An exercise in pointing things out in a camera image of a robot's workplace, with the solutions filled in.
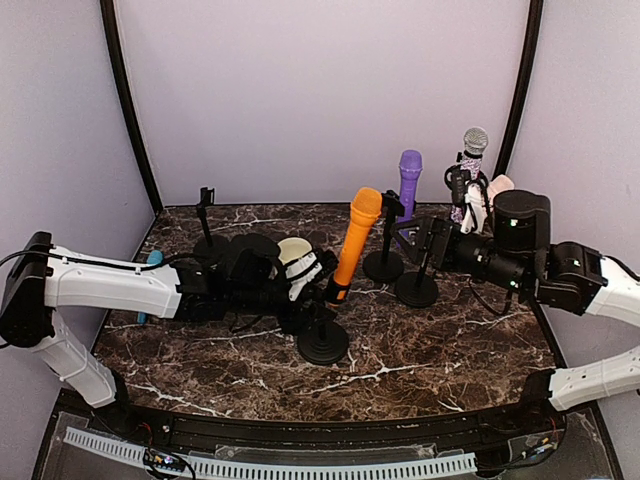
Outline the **black stand of orange microphone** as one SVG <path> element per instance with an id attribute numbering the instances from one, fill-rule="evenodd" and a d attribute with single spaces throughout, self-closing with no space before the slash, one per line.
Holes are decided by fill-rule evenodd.
<path id="1" fill-rule="evenodd" d="M 349 336 L 336 319 L 333 322 L 318 322 L 298 334 L 296 347 L 308 363 L 329 366 L 345 357 L 349 348 Z"/>

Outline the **orange toy microphone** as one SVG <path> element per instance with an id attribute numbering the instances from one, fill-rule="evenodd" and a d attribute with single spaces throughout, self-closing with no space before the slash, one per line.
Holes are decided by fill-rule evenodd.
<path id="1" fill-rule="evenodd" d="M 346 299 L 369 233 L 381 211 L 382 194 L 371 187 L 360 188 L 350 204 L 350 221 L 338 267 L 327 285 L 329 304 L 339 305 Z"/>

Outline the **black stand of blue microphone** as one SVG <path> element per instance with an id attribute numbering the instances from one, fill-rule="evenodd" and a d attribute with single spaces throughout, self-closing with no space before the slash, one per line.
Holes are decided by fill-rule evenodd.
<path id="1" fill-rule="evenodd" d="M 229 240 L 224 236 L 213 234 L 207 220 L 207 208 L 214 205 L 215 189 L 200 188 L 199 202 L 196 204 L 196 215 L 202 228 L 202 237 L 193 248 L 194 255 L 200 260 L 218 261 L 228 250 Z"/>

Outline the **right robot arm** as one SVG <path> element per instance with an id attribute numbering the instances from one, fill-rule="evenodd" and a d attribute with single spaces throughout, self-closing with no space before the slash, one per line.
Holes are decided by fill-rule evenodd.
<path id="1" fill-rule="evenodd" d="M 490 236 L 433 216 L 398 222 L 395 240 L 416 264 L 467 274 L 577 316 L 589 314 L 639 324 L 639 276 L 620 260 L 573 241 L 550 239 L 550 200 L 520 189 L 498 193 L 487 206 Z M 574 368 L 530 374 L 510 424 L 534 432 L 549 416 L 639 387 L 639 350 Z"/>

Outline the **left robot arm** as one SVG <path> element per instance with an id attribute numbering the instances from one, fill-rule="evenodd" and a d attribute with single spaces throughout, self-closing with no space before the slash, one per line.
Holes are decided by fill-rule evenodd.
<path id="1" fill-rule="evenodd" d="M 312 249 L 282 261 L 280 246 L 259 234 L 222 240 L 210 254 L 182 253 L 156 264 L 80 254 L 35 233 L 13 266 L 1 302 L 1 337 L 38 355 L 120 436 L 141 427 L 116 373 L 101 364 L 65 325 L 60 307 L 144 313 L 181 322 L 220 321 L 229 313 L 274 316 L 287 331 L 304 328 L 320 308 L 319 282 L 336 255 Z"/>

